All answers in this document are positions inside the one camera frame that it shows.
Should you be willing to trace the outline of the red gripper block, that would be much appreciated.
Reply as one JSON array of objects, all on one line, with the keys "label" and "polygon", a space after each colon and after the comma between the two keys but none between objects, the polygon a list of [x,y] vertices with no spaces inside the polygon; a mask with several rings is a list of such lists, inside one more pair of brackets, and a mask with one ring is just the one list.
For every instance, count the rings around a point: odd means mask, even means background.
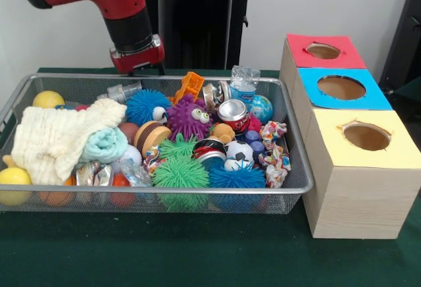
[{"label": "red gripper block", "polygon": [[157,65],[159,74],[165,75],[162,62],[164,61],[164,45],[160,38],[152,38],[152,42],[145,49],[134,53],[123,53],[115,47],[110,48],[111,61],[120,73],[136,76],[134,71],[145,65]]}]

